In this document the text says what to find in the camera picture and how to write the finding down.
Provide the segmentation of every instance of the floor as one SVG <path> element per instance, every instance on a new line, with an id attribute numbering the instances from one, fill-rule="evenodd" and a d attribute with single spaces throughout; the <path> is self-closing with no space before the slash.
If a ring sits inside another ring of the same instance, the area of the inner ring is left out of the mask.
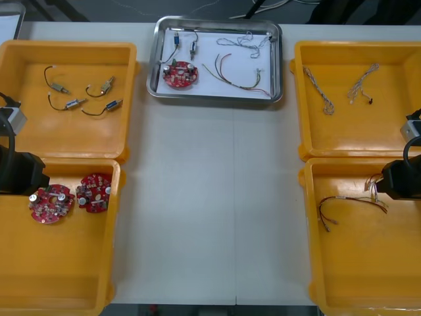
<path id="1" fill-rule="evenodd" d="M 25 20 L 45 20 L 28 2 Z M 58 22 L 69 21 L 57 8 L 48 7 L 39 0 Z M 225 19 L 245 14 L 251 0 L 69 0 L 80 13 L 92 22 L 156 22 L 166 15 L 184 15 L 190 18 Z M 278 2 L 267 0 L 265 5 Z M 376 11 L 378 0 L 366 0 L 349 19 L 348 24 L 362 24 Z M 303 24 L 311 15 L 314 5 L 290 1 L 280 8 L 257 14 L 255 19 L 272 20 L 280 24 Z M 421 11 L 409 21 L 421 25 Z M 101 316 L 155 316 L 149 305 L 111 304 Z M 209 307 L 191 305 L 160 305 L 160 316 L 317 316 L 313 306 L 231 306 Z"/>

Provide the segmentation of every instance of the wire harness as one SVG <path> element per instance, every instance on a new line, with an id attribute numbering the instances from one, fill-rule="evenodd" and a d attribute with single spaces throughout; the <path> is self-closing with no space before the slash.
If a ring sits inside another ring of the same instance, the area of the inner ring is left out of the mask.
<path id="1" fill-rule="evenodd" d="M 217 75 L 215 75 L 212 71 L 210 71 L 209 70 L 209 68 L 208 67 L 206 67 L 206 65 L 205 64 L 202 64 L 202 66 L 204 66 L 204 68 L 212 75 L 212 76 L 214 76 L 216 79 L 218 79 L 218 80 L 220 80 L 220 81 L 222 81 L 222 82 L 225 82 L 226 84 L 229 84 L 229 85 L 231 85 L 231 86 L 234 86 L 234 87 L 237 87 L 237 88 L 240 88 L 240 89 L 243 89 L 243 90 L 248 90 L 248 91 L 260 91 L 260 92 L 263 92 L 264 94 L 266 94 L 267 96 L 269 96 L 270 97 L 270 93 L 269 92 L 267 92 L 267 91 L 265 91 L 265 90 L 263 90 L 263 89 L 259 89 L 259 88 L 256 88 L 257 87 L 257 85 L 259 84 L 259 82 L 260 82 L 260 72 L 261 72 L 261 69 L 256 69 L 256 71 L 257 71 L 257 76 L 256 76 L 256 82 L 255 82 L 255 84 L 253 84 L 252 86 L 249 86 L 249 87 L 244 87 L 244 86 L 239 86 L 239 85 L 237 85 L 237 84 L 234 84 L 234 83 L 232 83 L 231 81 L 229 81 L 227 78 L 225 78 L 225 76 L 223 75 L 223 73 L 222 73 L 222 63 L 224 62 L 224 59 L 226 58 L 226 57 L 228 57 L 228 56 L 231 56 L 231 54 L 227 54 L 227 55 L 225 55 L 225 56 L 223 56 L 222 58 L 221 58 L 221 60 L 220 60 L 220 62 L 219 62 L 219 69 L 218 69 L 218 59 L 219 59 L 219 54 L 218 54 L 218 56 L 216 56 L 216 59 L 215 59 L 215 62 L 214 62 L 214 65 L 215 65 L 215 70 L 216 70 L 216 73 L 218 74 L 218 76 Z"/>
<path id="2" fill-rule="evenodd" d="M 244 36 L 237 38 L 237 41 L 232 41 L 228 38 L 218 38 L 216 43 L 222 46 L 239 46 L 251 49 L 254 53 L 251 53 L 250 58 L 259 58 L 260 49 L 270 40 L 270 36 L 266 36 L 258 45 L 250 45 L 250 42 L 253 40 L 253 33 L 247 31 Z"/>
<path id="3" fill-rule="evenodd" d="M 354 84 L 354 86 L 351 88 L 351 89 L 349 89 L 349 91 L 348 91 L 348 98 L 349 99 L 351 99 L 350 100 L 350 102 L 349 102 L 349 104 L 353 104 L 354 103 L 354 100 L 355 100 L 355 98 L 357 97 L 357 95 L 358 95 L 358 91 L 359 90 L 361 90 L 361 94 L 363 95 L 363 96 L 365 96 L 365 97 L 367 97 L 368 98 L 368 102 L 369 102 L 369 104 L 372 104 L 373 103 L 373 98 L 372 97 L 370 97 L 369 95 L 366 95 L 365 93 L 364 93 L 364 90 L 362 89 L 362 81 L 369 75 L 369 74 L 371 74 L 372 72 L 374 72 L 374 71 L 376 71 L 376 70 L 378 70 L 379 69 L 379 64 L 373 64 L 373 65 L 371 65 L 371 67 L 370 67 L 370 69 L 368 69 L 363 75 L 362 75 L 362 77 L 360 78 L 360 80 L 358 80 L 355 84 Z"/>
<path id="4" fill-rule="evenodd" d="M 310 81 L 313 83 L 314 87 L 316 87 L 318 93 L 320 93 L 320 95 L 323 98 L 323 101 L 324 101 L 323 113 L 326 115 L 333 115 L 335 113 L 335 105 L 332 103 L 332 101 L 328 99 L 326 94 L 324 94 L 323 91 L 320 89 L 320 87 L 317 84 L 316 78 L 313 76 L 310 69 L 303 66 L 303 70 L 304 70 L 304 73 L 310 78 Z"/>

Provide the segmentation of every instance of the white cable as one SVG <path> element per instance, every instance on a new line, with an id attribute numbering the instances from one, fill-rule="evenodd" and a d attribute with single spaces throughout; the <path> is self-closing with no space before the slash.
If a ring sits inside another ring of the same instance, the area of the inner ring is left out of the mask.
<path id="1" fill-rule="evenodd" d="M 211 6 L 211 5 L 215 5 L 215 4 L 217 4 L 219 1 L 221 1 L 221 0 L 216 0 L 215 2 L 208 3 L 207 5 L 202 5 L 201 7 L 198 7 L 198 8 L 196 8 L 196 9 L 194 9 L 193 11 L 191 11 L 191 12 L 190 12 L 190 14 L 192 14 L 192 13 L 194 13 L 194 12 L 198 11 L 198 10 L 201 10 L 201 9 L 203 9 L 203 8 L 205 8 L 205 7 L 209 7 L 209 6 Z"/>
<path id="2" fill-rule="evenodd" d="M 279 8 L 279 7 L 287 4 L 290 1 L 291 0 L 282 0 L 282 1 L 278 2 L 278 3 L 274 3 L 273 5 L 265 5 L 264 7 L 262 6 L 263 9 L 257 10 L 255 12 L 255 14 L 261 13 L 261 12 L 264 12 L 264 11 L 268 11 L 268 10 L 273 10 L 273 9 Z M 303 3 L 303 4 L 306 4 L 306 5 L 318 5 L 319 4 L 319 2 L 313 2 L 313 1 L 304 1 L 304 0 L 292 0 L 292 1 L 297 2 L 297 3 Z M 237 15 L 237 16 L 231 16 L 230 18 L 243 18 L 243 17 L 245 17 L 245 14 Z"/>
<path id="3" fill-rule="evenodd" d="M 117 0 L 110 0 L 110 1 L 113 2 L 115 5 L 119 5 L 120 7 L 123 7 L 125 9 L 130 9 L 130 10 L 135 11 L 137 14 L 140 14 L 140 15 L 159 16 L 157 14 L 143 13 L 142 11 L 138 10 L 137 8 L 132 7 L 131 5 L 125 5 L 123 3 L 118 2 Z"/>

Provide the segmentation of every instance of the connector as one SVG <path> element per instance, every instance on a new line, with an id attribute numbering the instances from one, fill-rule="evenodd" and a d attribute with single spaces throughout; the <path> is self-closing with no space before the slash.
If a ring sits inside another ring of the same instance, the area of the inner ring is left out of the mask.
<path id="1" fill-rule="evenodd" d="M 107 94 L 108 91 L 111 89 L 111 84 L 114 81 L 114 76 L 112 76 L 108 81 L 106 81 L 102 86 L 101 86 L 101 94 Z"/>
<path id="2" fill-rule="evenodd" d="M 195 41 L 193 41 L 190 44 L 190 60 L 194 60 L 195 55 L 196 55 L 196 49 L 197 49 L 197 43 Z"/>
<path id="3" fill-rule="evenodd" d="M 123 100 L 114 100 L 113 102 L 108 103 L 105 105 L 105 108 L 107 111 L 111 111 L 115 109 L 116 107 L 120 106 Z"/>
<path id="4" fill-rule="evenodd" d="M 75 99 L 75 100 L 69 101 L 69 102 L 66 103 L 66 109 L 69 110 L 73 107 L 78 107 L 79 105 L 81 105 L 85 101 L 86 101 L 86 99 L 82 99 L 82 100 Z"/>
<path id="5" fill-rule="evenodd" d="M 180 46 L 180 36 L 178 35 L 177 31 L 174 33 L 174 45 L 176 48 Z"/>
<path id="6" fill-rule="evenodd" d="M 64 88 L 63 86 L 60 86 L 59 84 L 55 84 L 54 82 L 50 85 L 51 89 L 54 89 L 55 91 L 70 94 L 70 92 Z"/>

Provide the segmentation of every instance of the white paper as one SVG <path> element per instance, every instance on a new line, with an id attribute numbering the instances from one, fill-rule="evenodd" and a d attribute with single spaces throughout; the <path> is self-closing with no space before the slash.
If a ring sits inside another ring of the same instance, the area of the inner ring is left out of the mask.
<path id="1" fill-rule="evenodd" d="M 19 23 L 19 15 L 0 16 L 0 45 L 13 40 Z"/>
<path id="2" fill-rule="evenodd" d="M 165 32 L 164 49 L 162 59 L 166 61 L 174 51 L 174 32 Z M 190 44 L 196 39 L 193 32 L 178 32 L 180 36 L 180 47 L 173 56 L 177 61 L 190 62 Z M 261 91 L 249 91 L 231 86 L 225 82 L 214 78 L 202 64 L 206 65 L 210 71 L 217 75 L 214 62 L 219 54 L 219 60 L 231 53 L 224 59 L 222 71 L 227 80 L 238 86 L 253 86 L 257 78 L 257 69 L 260 69 L 260 82 L 256 88 L 263 89 L 270 93 L 270 43 L 266 42 L 260 48 L 260 57 L 251 58 L 254 53 L 252 49 L 239 46 L 223 46 L 216 43 L 218 38 L 227 38 L 237 42 L 239 34 L 219 34 L 198 32 L 196 55 L 192 63 L 197 67 L 199 76 L 197 81 L 188 88 L 175 89 L 170 87 L 160 75 L 158 81 L 158 93 L 184 94 L 184 95 L 214 95 L 219 97 L 246 97 L 252 99 L 270 99 L 270 96 Z M 253 40 L 247 45 L 259 45 L 265 39 L 265 35 L 253 35 Z"/>

